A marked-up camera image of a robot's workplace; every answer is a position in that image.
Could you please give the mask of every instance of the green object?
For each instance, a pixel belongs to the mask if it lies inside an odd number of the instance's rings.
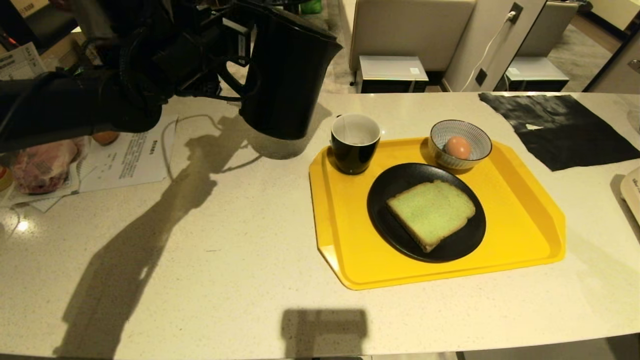
[[[321,13],[322,12],[322,0],[311,0],[307,3],[300,5],[300,12],[304,14]]]

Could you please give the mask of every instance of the black mat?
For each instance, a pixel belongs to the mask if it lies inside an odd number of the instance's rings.
[[[551,171],[640,158],[640,151],[571,95],[478,96]]]

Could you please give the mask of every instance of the striped bowl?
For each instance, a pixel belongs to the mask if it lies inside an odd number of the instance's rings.
[[[462,136],[471,146],[469,159],[462,160],[447,154],[444,146],[452,136]],[[489,156],[492,144],[489,136],[479,127],[462,120],[444,120],[431,128],[429,151],[438,164],[447,168],[465,169],[476,166]]]

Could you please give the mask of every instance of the power cord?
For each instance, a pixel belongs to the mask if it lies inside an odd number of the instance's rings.
[[[486,57],[487,52],[489,51],[489,48],[491,47],[491,44],[493,43],[493,41],[498,37],[498,35],[500,35],[500,33],[502,33],[502,29],[504,29],[504,26],[507,24],[507,22],[511,19],[513,19],[513,17],[516,15],[516,12],[509,12],[507,14],[507,16],[504,18],[504,21],[502,22],[502,26],[500,27],[500,29],[498,29],[498,32],[496,32],[496,34],[491,38],[491,40],[489,41],[489,44],[486,46],[486,48],[484,49],[484,54],[482,55],[482,58],[480,59],[480,61],[478,62],[478,64],[476,64],[476,66],[474,67],[473,71],[471,72],[471,75],[469,75],[469,78],[467,79],[467,83],[465,83],[465,86],[462,87],[462,89],[460,90],[460,92],[465,91],[465,89],[467,88],[467,86],[469,86],[469,83],[471,82],[471,79],[473,79],[474,74],[476,73],[476,70],[478,69],[478,67],[480,66],[480,64],[482,64],[482,62],[484,61],[484,58]]]

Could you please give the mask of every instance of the slice of bread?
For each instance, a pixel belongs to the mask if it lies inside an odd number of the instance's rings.
[[[401,192],[387,205],[425,252],[460,230],[476,213],[467,194],[439,180]]]

